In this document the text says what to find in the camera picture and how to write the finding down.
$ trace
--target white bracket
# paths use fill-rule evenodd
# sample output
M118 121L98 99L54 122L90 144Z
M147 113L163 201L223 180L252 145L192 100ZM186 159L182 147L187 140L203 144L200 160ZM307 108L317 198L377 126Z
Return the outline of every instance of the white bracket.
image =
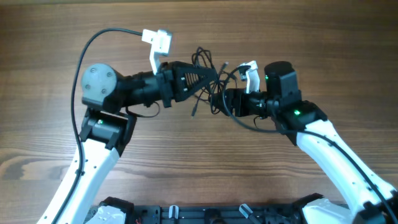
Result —
M166 30L157 32L144 29L142 31L142 41L152 44L150 48L149 61L154 75L160 67L159 56L169 56L169 50L172 43L172 33Z
M240 66L243 65L249 65L250 68L246 70L245 74L240 73L241 80L246 81L246 93L251 93L252 91L259 91L260 89L260 78L259 74L257 72L257 69L259 68L257 66L256 61L251 61L248 63L243 63Z

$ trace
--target wooden table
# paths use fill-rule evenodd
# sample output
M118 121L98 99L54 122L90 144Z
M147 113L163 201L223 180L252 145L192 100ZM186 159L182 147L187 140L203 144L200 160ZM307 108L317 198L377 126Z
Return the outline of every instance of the wooden table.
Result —
M65 175L76 146L69 105L76 62L105 27L171 30L171 54L162 61L189 62L200 45L218 67L257 60L262 78L268 63L292 62L303 97L364 162L398 185L396 7L334 0L0 7L0 223L35 223ZM105 34L82 70L102 62L124 75L149 71L149 50L139 37ZM79 86L79 126L80 98ZM240 128L204 104L191 119L194 103L174 103L138 121L95 203L107 196L138 205L292 202L314 192L341 202L317 164L286 137ZM252 117L243 120L252 124Z

